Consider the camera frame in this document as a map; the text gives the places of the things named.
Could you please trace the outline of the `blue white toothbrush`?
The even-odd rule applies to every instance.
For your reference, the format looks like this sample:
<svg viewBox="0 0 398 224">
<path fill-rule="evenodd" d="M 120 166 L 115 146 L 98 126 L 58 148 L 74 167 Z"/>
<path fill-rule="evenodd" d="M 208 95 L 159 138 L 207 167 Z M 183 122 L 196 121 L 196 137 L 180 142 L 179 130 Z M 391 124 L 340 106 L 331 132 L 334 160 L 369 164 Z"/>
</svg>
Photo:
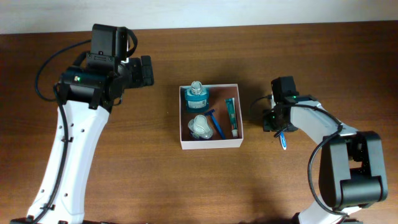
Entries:
<svg viewBox="0 0 398 224">
<path fill-rule="evenodd" d="M 282 146 L 282 149 L 286 150 L 287 149 L 287 142 L 286 142 L 286 139 L 285 139 L 285 136 L 284 136 L 283 132 L 280 133 L 279 140 L 280 140 L 280 144 Z"/>
</svg>

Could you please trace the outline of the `green toothpaste tube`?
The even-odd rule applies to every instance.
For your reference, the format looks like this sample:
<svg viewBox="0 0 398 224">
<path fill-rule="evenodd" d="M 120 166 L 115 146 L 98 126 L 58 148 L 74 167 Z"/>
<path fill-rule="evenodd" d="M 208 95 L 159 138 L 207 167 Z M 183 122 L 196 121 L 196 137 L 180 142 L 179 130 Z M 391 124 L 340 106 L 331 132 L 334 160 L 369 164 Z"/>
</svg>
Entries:
<svg viewBox="0 0 398 224">
<path fill-rule="evenodd" d="M 238 133 L 238 122 L 236 118 L 236 105 L 235 98 L 228 98 L 225 100 L 226 108 L 229 116 L 229 121 L 231 124 L 231 132 L 234 138 L 239 137 Z"/>
</svg>

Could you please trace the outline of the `teal mouthwash bottle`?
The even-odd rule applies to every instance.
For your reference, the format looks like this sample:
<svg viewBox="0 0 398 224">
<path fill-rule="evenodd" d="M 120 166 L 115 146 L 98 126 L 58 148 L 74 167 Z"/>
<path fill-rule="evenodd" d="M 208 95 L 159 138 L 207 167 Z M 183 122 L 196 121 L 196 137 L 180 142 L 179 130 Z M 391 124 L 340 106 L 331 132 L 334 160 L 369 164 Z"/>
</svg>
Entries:
<svg viewBox="0 0 398 224">
<path fill-rule="evenodd" d="M 210 92 L 200 81 L 194 81 L 185 90 L 186 110 L 189 113 L 202 113 L 209 108 Z"/>
</svg>

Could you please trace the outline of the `blue disposable razor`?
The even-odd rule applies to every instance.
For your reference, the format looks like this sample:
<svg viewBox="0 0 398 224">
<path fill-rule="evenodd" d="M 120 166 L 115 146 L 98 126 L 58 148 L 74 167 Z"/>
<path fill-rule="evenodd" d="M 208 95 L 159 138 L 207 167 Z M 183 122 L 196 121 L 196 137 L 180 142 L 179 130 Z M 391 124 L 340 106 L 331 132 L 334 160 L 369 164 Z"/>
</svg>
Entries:
<svg viewBox="0 0 398 224">
<path fill-rule="evenodd" d="M 204 115 L 205 116 L 210 116 L 210 118 L 211 118 L 211 120 L 212 120 L 212 122 L 213 122 L 213 124 L 214 124 L 214 126 L 215 126 L 215 128 L 216 128 L 216 130 L 218 132 L 218 134 L 220 135 L 221 139 L 225 140 L 226 136 L 224 135 L 224 132 L 223 132 L 219 122 L 217 122 L 217 120 L 216 120 L 216 118 L 215 118 L 215 116 L 213 114 L 214 112 L 215 112 L 215 109 L 211 109 L 211 110 L 205 112 Z"/>
</svg>

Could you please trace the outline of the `purple pump soap bottle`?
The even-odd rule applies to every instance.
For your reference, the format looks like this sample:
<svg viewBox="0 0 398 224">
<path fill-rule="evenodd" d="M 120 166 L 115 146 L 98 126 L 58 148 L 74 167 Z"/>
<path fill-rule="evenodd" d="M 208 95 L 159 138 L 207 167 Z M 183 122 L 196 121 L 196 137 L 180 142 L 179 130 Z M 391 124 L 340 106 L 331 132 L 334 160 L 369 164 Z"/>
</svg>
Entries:
<svg viewBox="0 0 398 224">
<path fill-rule="evenodd" d="M 188 122 L 190 135 L 194 140 L 209 141 L 213 137 L 213 130 L 210 128 L 207 118 L 204 115 L 197 115 Z"/>
</svg>

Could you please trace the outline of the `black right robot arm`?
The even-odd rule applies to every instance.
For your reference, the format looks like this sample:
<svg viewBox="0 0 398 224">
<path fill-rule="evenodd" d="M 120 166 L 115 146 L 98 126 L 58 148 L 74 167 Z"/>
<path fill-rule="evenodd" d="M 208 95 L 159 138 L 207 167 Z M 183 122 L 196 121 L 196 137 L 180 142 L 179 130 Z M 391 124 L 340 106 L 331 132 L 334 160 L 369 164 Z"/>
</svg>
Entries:
<svg viewBox="0 0 398 224">
<path fill-rule="evenodd" d="M 302 130 L 317 145 L 307 165 L 313 203 L 292 223 L 352 223 L 352 213 L 387 198 L 386 168 L 380 136 L 358 131 L 327 112 L 311 95 L 301 95 L 293 77 L 271 82 L 263 130 L 286 147 L 285 132 Z"/>
</svg>

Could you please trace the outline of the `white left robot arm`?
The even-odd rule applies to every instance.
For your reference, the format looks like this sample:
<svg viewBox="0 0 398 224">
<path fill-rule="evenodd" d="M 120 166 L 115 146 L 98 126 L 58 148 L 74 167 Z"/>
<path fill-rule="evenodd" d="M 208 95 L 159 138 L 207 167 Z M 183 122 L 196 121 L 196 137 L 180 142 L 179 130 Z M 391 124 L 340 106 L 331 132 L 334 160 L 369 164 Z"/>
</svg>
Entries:
<svg viewBox="0 0 398 224">
<path fill-rule="evenodd" d="M 125 90 L 154 84 L 151 57 L 132 56 L 132 30 L 94 24 L 88 43 L 53 86 L 57 130 L 45 175 L 27 215 L 11 223 L 86 223 L 86 184 L 112 108 Z"/>
</svg>

